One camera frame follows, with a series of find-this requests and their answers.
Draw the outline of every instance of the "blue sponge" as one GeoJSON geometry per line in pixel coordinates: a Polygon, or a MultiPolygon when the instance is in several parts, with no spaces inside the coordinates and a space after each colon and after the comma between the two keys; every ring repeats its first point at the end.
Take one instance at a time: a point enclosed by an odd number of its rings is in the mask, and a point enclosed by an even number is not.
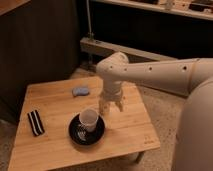
{"type": "Polygon", "coordinates": [[[75,87],[72,89],[72,94],[74,97],[87,96],[89,94],[89,88],[88,87],[75,87]]]}

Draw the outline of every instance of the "paper cup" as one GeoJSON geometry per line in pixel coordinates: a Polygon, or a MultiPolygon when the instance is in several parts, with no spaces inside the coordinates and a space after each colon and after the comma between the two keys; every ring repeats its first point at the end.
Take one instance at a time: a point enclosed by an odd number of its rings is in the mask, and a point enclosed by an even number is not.
{"type": "Polygon", "coordinates": [[[95,110],[85,109],[80,113],[79,121],[86,131],[92,132],[96,128],[98,117],[99,115],[95,110]]]}

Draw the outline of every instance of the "black plate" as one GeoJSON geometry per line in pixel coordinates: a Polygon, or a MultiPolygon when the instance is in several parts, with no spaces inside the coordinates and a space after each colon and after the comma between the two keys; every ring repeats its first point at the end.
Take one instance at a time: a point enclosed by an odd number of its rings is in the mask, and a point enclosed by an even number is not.
{"type": "Polygon", "coordinates": [[[74,142],[80,145],[91,145],[97,142],[103,135],[105,124],[99,116],[96,129],[93,132],[87,132],[79,121],[79,114],[76,115],[69,125],[69,134],[74,142]]]}

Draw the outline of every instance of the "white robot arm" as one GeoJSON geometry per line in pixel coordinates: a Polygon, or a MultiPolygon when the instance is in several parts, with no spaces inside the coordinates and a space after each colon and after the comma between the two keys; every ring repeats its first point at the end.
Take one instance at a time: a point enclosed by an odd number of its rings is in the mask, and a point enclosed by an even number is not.
{"type": "Polygon", "coordinates": [[[187,59],[129,64],[117,52],[98,63],[103,79],[100,113],[108,113],[110,102],[122,105],[122,81],[189,96],[178,128],[174,171],[213,170],[213,59],[187,59]]]}

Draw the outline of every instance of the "wooden table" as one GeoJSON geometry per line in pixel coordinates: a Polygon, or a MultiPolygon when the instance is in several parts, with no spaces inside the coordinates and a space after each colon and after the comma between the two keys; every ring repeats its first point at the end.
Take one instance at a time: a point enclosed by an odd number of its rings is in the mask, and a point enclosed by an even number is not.
{"type": "Polygon", "coordinates": [[[0,0],[0,15],[9,12],[30,0],[0,0]]]}
{"type": "Polygon", "coordinates": [[[98,109],[102,81],[88,77],[28,86],[9,170],[49,170],[158,148],[159,139],[137,87],[124,83],[124,112],[111,105],[102,116],[106,130],[91,146],[75,145],[68,134],[72,118],[82,109],[98,109]],[[76,86],[88,86],[90,95],[73,97],[76,86]],[[34,137],[27,113],[37,109],[45,133],[34,137]]]}

